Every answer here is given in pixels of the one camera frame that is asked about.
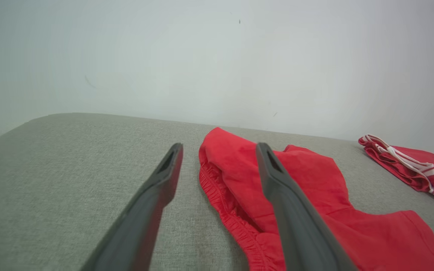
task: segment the wall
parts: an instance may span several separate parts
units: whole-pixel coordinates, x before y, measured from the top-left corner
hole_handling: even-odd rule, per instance
[[[434,1],[0,0],[0,135],[66,112],[434,152]]]

